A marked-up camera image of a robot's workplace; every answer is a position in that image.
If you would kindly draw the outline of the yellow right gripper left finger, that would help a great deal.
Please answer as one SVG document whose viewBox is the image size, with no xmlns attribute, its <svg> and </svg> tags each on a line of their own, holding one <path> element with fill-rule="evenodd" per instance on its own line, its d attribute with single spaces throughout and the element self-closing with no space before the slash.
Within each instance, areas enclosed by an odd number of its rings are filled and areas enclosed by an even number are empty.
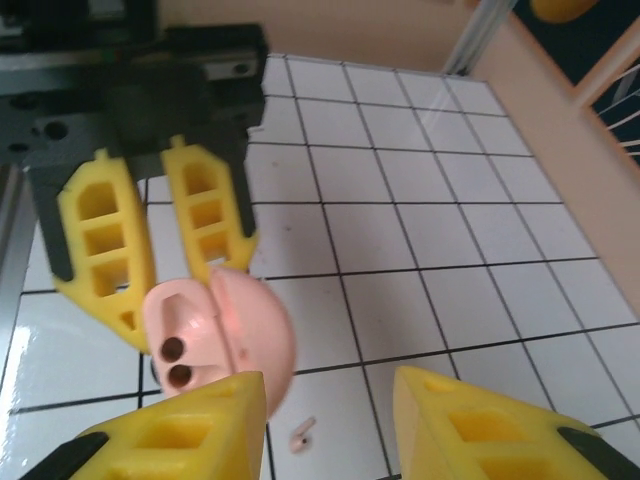
<svg viewBox="0 0 640 480">
<path fill-rule="evenodd" d="M 241 372 L 97 424 L 54 449 L 28 479 L 257 479 L 265 387 Z"/>
</svg>

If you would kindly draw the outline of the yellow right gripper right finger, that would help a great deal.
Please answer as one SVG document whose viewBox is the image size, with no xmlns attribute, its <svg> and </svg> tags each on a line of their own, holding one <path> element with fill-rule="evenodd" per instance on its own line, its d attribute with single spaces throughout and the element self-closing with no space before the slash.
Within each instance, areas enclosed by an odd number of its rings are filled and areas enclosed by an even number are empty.
<svg viewBox="0 0 640 480">
<path fill-rule="evenodd" d="M 413 366 L 396 369 L 405 479 L 636 479 L 639 468 L 571 417 Z"/>
</svg>

